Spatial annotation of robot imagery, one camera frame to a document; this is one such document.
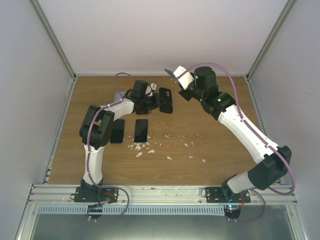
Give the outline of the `black cased phone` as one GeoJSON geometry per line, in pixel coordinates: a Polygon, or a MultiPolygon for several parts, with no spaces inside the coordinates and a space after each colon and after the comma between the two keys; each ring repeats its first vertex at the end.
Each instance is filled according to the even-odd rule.
{"type": "Polygon", "coordinates": [[[151,113],[151,109],[148,106],[141,106],[136,109],[136,114],[137,115],[148,115],[151,113]]]}
{"type": "Polygon", "coordinates": [[[161,113],[172,114],[173,113],[173,98],[170,89],[160,87],[159,88],[160,107],[161,113]]]}

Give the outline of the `light blue phone case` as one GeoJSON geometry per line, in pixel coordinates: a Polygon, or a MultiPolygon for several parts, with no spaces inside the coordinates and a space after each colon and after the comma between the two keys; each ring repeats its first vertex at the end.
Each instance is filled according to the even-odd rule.
{"type": "Polygon", "coordinates": [[[121,92],[116,92],[114,95],[114,102],[118,102],[122,99],[122,97],[124,97],[126,94],[125,91],[121,91],[121,92]]]}

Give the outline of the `black smartphone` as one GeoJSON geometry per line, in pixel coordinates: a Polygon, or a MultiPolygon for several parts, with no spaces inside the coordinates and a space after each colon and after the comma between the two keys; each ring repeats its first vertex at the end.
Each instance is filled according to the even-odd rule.
{"type": "Polygon", "coordinates": [[[125,120],[117,119],[113,122],[111,136],[109,142],[111,144],[122,144],[124,141],[125,120]]]}
{"type": "Polygon", "coordinates": [[[135,121],[134,142],[137,144],[146,143],[148,140],[148,120],[137,119],[135,121]]]}

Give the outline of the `blue smartphone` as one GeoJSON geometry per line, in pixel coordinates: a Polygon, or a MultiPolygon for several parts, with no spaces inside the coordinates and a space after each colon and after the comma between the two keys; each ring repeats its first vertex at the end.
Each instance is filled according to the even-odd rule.
{"type": "Polygon", "coordinates": [[[171,77],[174,83],[178,81],[177,77],[175,76],[174,72],[165,68],[164,71],[171,77]]]}

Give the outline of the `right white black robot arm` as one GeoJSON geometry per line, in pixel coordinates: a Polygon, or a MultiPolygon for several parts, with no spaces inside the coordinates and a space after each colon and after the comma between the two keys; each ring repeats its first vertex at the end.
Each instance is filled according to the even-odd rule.
{"type": "Polygon", "coordinates": [[[229,129],[250,153],[255,167],[225,180],[221,185],[221,196],[228,203],[234,202],[240,193],[247,190],[271,189],[272,184],[288,174],[291,189],[282,195],[291,195],[296,181],[290,168],[291,149],[264,135],[242,111],[238,96],[219,90],[213,67],[227,70],[218,64],[200,63],[188,69],[179,66],[172,79],[180,86],[179,94],[187,101],[196,99],[203,110],[229,129]]]}

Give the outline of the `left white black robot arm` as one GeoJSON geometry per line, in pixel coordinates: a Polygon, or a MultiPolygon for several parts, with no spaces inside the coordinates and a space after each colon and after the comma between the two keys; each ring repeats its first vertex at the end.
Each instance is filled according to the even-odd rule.
{"type": "Polygon", "coordinates": [[[144,80],[136,80],[133,88],[125,93],[118,92],[117,101],[106,105],[91,105],[79,130],[85,150],[85,170],[82,184],[89,185],[86,197],[98,202],[103,197],[102,162],[106,145],[111,139],[114,122],[132,113],[149,114],[159,108],[161,100],[156,92],[157,85],[144,80]]]}

